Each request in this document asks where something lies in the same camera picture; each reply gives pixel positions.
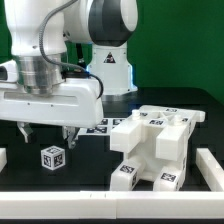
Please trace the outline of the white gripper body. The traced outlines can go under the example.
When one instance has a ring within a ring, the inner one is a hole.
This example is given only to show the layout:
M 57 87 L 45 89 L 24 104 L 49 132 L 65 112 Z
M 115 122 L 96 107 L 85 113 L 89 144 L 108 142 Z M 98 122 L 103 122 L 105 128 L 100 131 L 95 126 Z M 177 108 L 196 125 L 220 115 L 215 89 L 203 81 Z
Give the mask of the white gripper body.
M 91 128 L 103 119 L 94 79 L 67 78 L 41 97 L 26 93 L 18 78 L 14 60 L 0 64 L 0 120 Z

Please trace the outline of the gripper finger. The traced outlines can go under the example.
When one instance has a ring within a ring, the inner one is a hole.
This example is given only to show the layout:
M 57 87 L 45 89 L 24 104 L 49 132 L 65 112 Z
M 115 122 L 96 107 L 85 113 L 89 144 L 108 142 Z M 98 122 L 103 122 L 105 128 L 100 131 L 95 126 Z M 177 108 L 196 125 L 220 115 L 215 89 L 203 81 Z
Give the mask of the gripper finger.
M 67 141 L 69 149 L 75 148 L 78 132 L 79 128 L 77 127 L 69 127 L 69 126 L 62 127 L 62 136 L 63 139 Z
M 30 127 L 30 124 L 27 122 L 18 122 L 17 127 L 20 130 L 20 132 L 23 134 L 25 142 L 31 143 L 34 132 L 32 128 Z

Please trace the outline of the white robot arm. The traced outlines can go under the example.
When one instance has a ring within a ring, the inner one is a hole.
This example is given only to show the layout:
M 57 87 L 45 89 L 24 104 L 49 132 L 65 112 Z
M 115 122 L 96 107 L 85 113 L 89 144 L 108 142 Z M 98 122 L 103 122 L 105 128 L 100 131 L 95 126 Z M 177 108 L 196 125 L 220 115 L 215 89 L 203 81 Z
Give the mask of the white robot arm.
M 60 126 L 68 146 L 103 119 L 102 101 L 133 92 L 127 40 L 136 0 L 4 0 L 13 59 L 0 64 L 0 120 Z

